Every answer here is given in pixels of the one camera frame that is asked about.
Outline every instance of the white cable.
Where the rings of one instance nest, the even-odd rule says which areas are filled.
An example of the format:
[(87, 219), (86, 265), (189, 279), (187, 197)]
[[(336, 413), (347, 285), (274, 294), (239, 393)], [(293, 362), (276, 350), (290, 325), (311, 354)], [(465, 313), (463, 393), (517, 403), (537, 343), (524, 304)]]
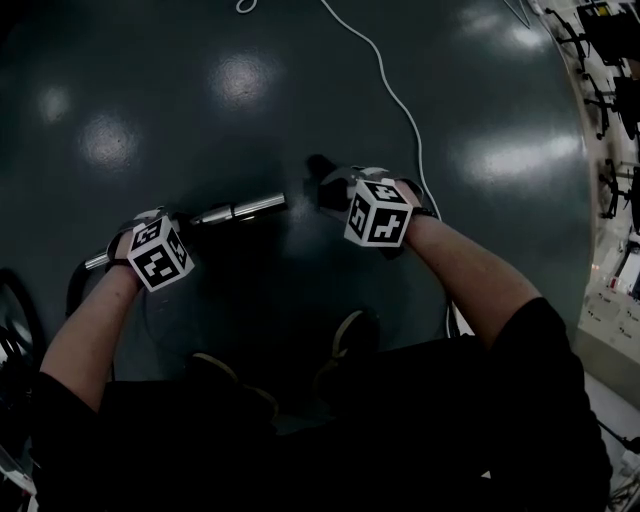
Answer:
[[(240, 6), (245, 1), (247, 1), (247, 0), (240, 0), (238, 2), (238, 4), (236, 5), (236, 11), (238, 11), (238, 13), (240, 13), (240, 14), (247, 14), (247, 13), (251, 12), (253, 9), (255, 9), (255, 7), (256, 7), (256, 5), (258, 3), (258, 0), (252, 0), (251, 6), (248, 9), (242, 10)], [(353, 27), (347, 25), (344, 21), (342, 21), (340, 16), (338, 16), (335, 13), (335, 11), (331, 8), (331, 6), (327, 3), (326, 0), (320, 0), (320, 1), (327, 8), (329, 13), (335, 18), (335, 20), (338, 23), (340, 23), (340, 25), (342, 25), (344, 28), (346, 28), (352, 34), (358, 36), (360, 39), (362, 39), (363, 41), (368, 43), (369, 46), (371, 46), (371, 48), (373, 48), (373, 51), (375, 52), (376, 57), (378, 58), (378, 65), (380, 67), (380, 77), (382, 78), (382, 82), (384, 83), (384, 86), (387, 88), (387, 92), (393, 98), (393, 100), (396, 102), (396, 104), (405, 113), (405, 115), (407, 116), (407, 119), (409, 119), (409, 122), (411, 123), (411, 126), (413, 127), (413, 131), (414, 131), (414, 133), (416, 135), (416, 142), (418, 144), (418, 170), (420, 171), (420, 181), (422, 183), (422, 188), (424, 189), (425, 194), (427, 194), (427, 197), (431, 201), (431, 205), (433, 206), (433, 209), (434, 209), (435, 214), (437, 215), (438, 219), (440, 219), (442, 221), (442, 215), (440, 213), (440, 209), (438, 208), (438, 204), (436, 203), (436, 200), (434, 199), (433, 195), (431, 194), (431, 191), (429, 190), (429, 187), (427, 187), (427, 182), (426, 182), (426, 180), (424, 178), (424, 167), (423, 167), (423, 164), (422, 164), (422, 137), (420, 137), (420, 131), (418, 130), (418, 125), (416, 124), (415, 120), (413, 119), (413, 116), (411, 115), (411, 112), (409, 112), (409, 109), (407, 107), (405, 107), (404, 103), (402, 103), (402, 101), (400, 101), (400, 98), (398, 98), (396, 96), (396, 93), (393, 92), (393, 89), (391, 89), (391, 86), (389, 85), (389, 82), (387, 80), (387, 75), (384, 72), (384, 63), (382, 62), (382, 55), (380, 55), (380, 50), (378, 50), (378, 47), (375, 45), (375, 43), (371, 39), (369, 39), (367, 36), (361, 34), (360, 32), (358, 32)], [(449, 308), (447, 306), (447, 314), (446, 314), (446, 319), (445, 319), (445, 329), (446, 329), (446, 333), (447, 333), (447, 338), (451, 337), (451, 332), (450, 332), (450, 329), (449, 329), (449, 322), (450, 322), (450, 316), (451, 316), (450, 309), (451, 308)]]
[(251, 11), (253, 11), (256, 8), (256, 5), (258, 5), (258, 0), (251, 0), (251, 5), (246, 9), (243, 9), (242, 4), (247, 1), (248, 0), (238, 1), (238, 3), (236, 4), (236, 11), (238, 11), (238, 14), (249, 14)]
[(420, 132), (418, 131), (418, 126), (416, 125), (416, 122), (414, 121), (413, 116), (411, 115), (411, 112), (409, 112), (409, 109), (407, 109), (407, 107), (404, 106), (404, 103), (402, 103), (400, 101), (400, 99), (396, 96), (396, 94), (391, 89), (391, 86), (389, 85), (389, 82), (387, 81), (387, 75), (384, 72), (384, 64), (382, 62), (382, 55), (380, 55), (380, 51), (378, 50), (378, 47), (367, 36), (361, 34), (356, 29), (350, 27), (344, 21), (342, 21), (340, 19), (340, 17), (334, 12), (334, 10), (329, 6), (329, 4), (326, 2), (326, 0), (320, 0), (320, 1), (327, 8), (327, 10), (331, 13), (331, 15), (336, 19), (336, 21), (338, 23), (340, 23), (340, 25), (342, 25), (344, 28), (346, 28), (352, 34), (355, 34), (356, 36), (358, 36), (363, 41), (366, 41), (369, 44), (369, 46), (371, 46), (371, 48), (373, 48), (373, 51), (376, 52), (376, 57), (378, 57), (378, 64), (380, 66), (380, 76), (382, 78), (382, 82), (384, 83), (384, 86), (387, 88), (387, 91), (389, 92), (389, 94), (391, 95), (393, 100), (398, 104), (398, 106), (406, 114), (407, 119), (409, 119), (409, 122), (411, 123), (411, 126), (413, 127), (413, 131), (416, 134), (416, 141), (418, 143), (418, 169), (420, 170), (420, 181), (422, 182), (422, 187), (424, 188), (425, 194), (427, 194), (427, 197), (429, 197), (429, 200), (431, 201), (431, 204), (433, 205), (433, 209), (435, 210), (436, 215), (438, 216), (438, 218), (440, 220), (442, 220), (442, 215), (440, 215), (440, 210), (438, 209), (438, 205), (436, 204), (436, 200), (433, 198), (433, 195), (431, 195), (431, 191), (429, 190), (429, 187), (427, 187), (427, 182), (424, 179), (424, 168), (422, 166), (422, 137), (420, 137)]

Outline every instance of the dark green floor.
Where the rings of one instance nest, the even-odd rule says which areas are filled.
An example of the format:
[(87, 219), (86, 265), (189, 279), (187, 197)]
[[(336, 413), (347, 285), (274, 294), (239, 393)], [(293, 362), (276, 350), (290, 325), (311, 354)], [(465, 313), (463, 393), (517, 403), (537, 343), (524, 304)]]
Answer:
[[(220, 235), (223, 258), (196, 257), (189, 279), (136, 305), (121, 379), (178, 375), (194, 350), (248, 373), (302, 375), (361, 305), (379, 312), (385, 348), (443, 333), (444, 297), (417, 258), (388, 262), (347, 243), (305, 195), (313, 153), (417, 177), (413, 133), (374, 54), (317, 0), (260, 0), (247, 16), (234, 5), (49, 2), (1, 49), (0, 266), (24, 279), (49, 338), (73, 268), (122, 221), (168, 202), (198, 212), (289, 198), (288, 213)], [(444, 218), (577, 323), (587, 162), (562, 59), (538, 20), (530, 13), (527, 30), (501, 0), (333, 7), (380, 47)]]

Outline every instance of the metal pipe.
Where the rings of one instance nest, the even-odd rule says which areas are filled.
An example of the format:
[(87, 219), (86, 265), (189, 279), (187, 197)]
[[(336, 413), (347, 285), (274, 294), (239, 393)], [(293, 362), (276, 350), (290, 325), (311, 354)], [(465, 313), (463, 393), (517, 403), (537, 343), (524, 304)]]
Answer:
[(225, 206), (221, 206), (220, 208), (209, 210), (202, 215), (198, 215), (197, 217), (191, 219), (189, 222), (192, 226), (200, 226), (202, 224), (213, 226), (214, 224), (221, 224), (232, 219), (233, 210), (231, 209), (231, 205), (227, 204)]
[(265, 197), (258, 201), (251, 201), (250, 203), (240, 203), (233, 209), (233, 215), (238, 220), (246, 219), (247, 217), (253, 217), (258, 214), (264, 215), (268, 213), (267, 210), (280, 208), (286, 206), (287, 200), (284, 194), (276, 194), (274, 196)]
[(85, 261), (84, 267), (87, 270), (92, 270), (94, 268), (102, 267), (103, 265), (106, 265), (108, 262), (109, 262), (109, 256), (107, 256), (106, 252), (103, 252), (102, 254), (98, 254), (97, 256), (94, 256), (93, 258)]
[(251, 217), (257, 217), (270, 213), (272, 210), (286, 207), (287, 200), (284, 194), (275, 194), (273, 196), (258, 199), (248, 203), (240, 203), (235, 206), (225, 205), (220, 208), (203, 213), (191, 219), (192, 226), (221, 224), (229, 220), (247, 220)]

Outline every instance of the sneaker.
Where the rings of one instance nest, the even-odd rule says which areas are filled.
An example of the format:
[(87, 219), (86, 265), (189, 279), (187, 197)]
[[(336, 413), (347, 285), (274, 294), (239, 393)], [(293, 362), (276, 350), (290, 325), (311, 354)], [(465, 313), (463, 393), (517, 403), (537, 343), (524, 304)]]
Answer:
[(198, 352), (187, 361), (187, 379), (201, 387), (215, 389), (242, 388), (247, 405), (268, 420), (273, 420), (279, 412), (277, 400), (265, 390), (240, 383), (236, 373), (219, 359)]
[(333, 337), (331, 358), (360, 358), (375, 353), (380, 343), (380, 320), (369, 309), (354, 311), (343, 320)]
[(353, 361), (374, 354), (380, 343), (380, 320), (370, 309), (359, 309), (345, 318), (333, 337), (331, 359), (327, 361), (313, 380), (317, 396), (329, 401), (321, 392), (321, 381), (345, 360)]

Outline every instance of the white cube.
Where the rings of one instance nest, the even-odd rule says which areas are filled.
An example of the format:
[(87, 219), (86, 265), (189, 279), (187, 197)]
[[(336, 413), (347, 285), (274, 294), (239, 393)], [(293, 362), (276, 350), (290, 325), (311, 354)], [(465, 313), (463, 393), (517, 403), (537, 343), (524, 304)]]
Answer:
[(194, 267), (166, 215), (133, 228), (127, 259), (150, 292), (182, 279)]
[(358, 180), (344, 237), (363, 247), (400, 247), (412, 211), (393, 180)]

